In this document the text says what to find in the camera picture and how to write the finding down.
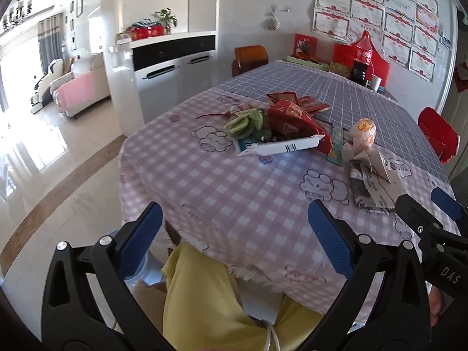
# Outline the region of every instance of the green plush toy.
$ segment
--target green plush toy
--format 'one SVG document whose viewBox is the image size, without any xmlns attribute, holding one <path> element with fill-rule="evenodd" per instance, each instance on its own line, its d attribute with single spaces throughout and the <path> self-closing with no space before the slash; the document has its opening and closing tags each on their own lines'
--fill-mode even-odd
<svg viewBox="0 0 468 351">
<path fill-rule="evenodd" d="M 265 118 L 259 109 L 253 108 L 234 113 L 237 117 L 224 126 L 230 136 L 244 139 L 253 136 L 259 141 L 271 139 L 271 130 L 263 129 Z"/>
</svg>

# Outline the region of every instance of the blue gripper pad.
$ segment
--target blue gripper pad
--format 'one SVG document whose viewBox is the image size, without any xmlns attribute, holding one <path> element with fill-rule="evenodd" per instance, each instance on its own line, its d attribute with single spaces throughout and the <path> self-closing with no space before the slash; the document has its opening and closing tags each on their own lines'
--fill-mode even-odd
<svg viewBox="0 0 468 351">
<path fill-rule="evenodd" d="M 462 207 L 441 188 L 437 187 L 432 191 L 431 200 L 445 212 L 451 220 L 462 220 Z"/>
<path fill-rule="evenodd" d="M 320 203 L 314 201 L 309 205 L 309 224 L 324 248 L 336 273 L 350 279 L 354 272 L 352 251 L 333 224 L 330 218 L 331 214 L 325 212 L 324 209 L 326 208 Z"/>
<path fill-rule="evenodd" d="M 121 279 L 136 273 L 162 223 L 162 208 L 152 202 L 137 219 L 135 229 L 119 252 L 117 274 Z"/>
</svg>

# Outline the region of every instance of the dark liquid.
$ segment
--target dark liquid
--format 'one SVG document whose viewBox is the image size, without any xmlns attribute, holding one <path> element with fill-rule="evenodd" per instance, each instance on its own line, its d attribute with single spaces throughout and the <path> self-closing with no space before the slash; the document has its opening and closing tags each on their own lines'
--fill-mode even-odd
<svg viewBox="0 0 468 351">
<path fill-rule="evenodd" d="M 354 68 L 351 71 L 351 80 L 354 83 L 366 87 L 366 72 L 369 66 L 367 64 L 354 61 Z"/>
</svg>

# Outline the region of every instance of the white cup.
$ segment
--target white cup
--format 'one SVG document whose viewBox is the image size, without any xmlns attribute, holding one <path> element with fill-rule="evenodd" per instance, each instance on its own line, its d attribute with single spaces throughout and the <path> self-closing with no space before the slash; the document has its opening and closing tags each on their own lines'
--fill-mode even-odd
<svg viewBox="0 0 468 351">
<path fill-rule="evenodd" d="M 379 78 L 377 75 L 373 75 L 371 81 L 371 90 L 377 91 L 381 82 L 382 78 Z"/>
</svg>

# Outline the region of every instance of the table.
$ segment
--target table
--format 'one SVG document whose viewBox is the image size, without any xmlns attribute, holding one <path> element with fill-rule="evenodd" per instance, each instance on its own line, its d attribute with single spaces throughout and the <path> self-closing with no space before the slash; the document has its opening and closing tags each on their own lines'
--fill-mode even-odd
<svg viewBox="0 0 468 351">
<path fill-rule="evenodd" d="M 395 215 L 359 210 L 347 168 L 327 162 L 325 155 L 308 150 L 237 157 L 231 139 L 221 131 L 226 118 L 196 119 L 240 102 L 267 106 L 264 94 L 280 91 L 311 94 L 331 103 L 333 108 L 320 118 L 345 128 L 372 117 L 377 143 L 388 147 L 381 152 L 399 170 L 409 194 L 447 230 L 457 231 L 430 198 L 434 187 L 453 196 L 450 184 L 436 167 L 438 159 L 430 145 L 427 148 L 429 143 L 401 106 L 342 77 L 282 62 L 202 92 L 130 136 L 119 156 L 123 217 L 135 220 L 151 200 L 156 201 L 165 219 L 200 252 L 240 276 L 269 283 L 325 313 L 345 278 L 335 273 L 308 224 L 311 200 L 319 197 L 332 215 L 377 243 L 398 245 L 406 239 L 416 244 L 418 238 Z M 165 231 L 157 241 L 171 244 Z M 369 315 L 381 278 L 374 279 L 358 320 Z"/>
</svg>

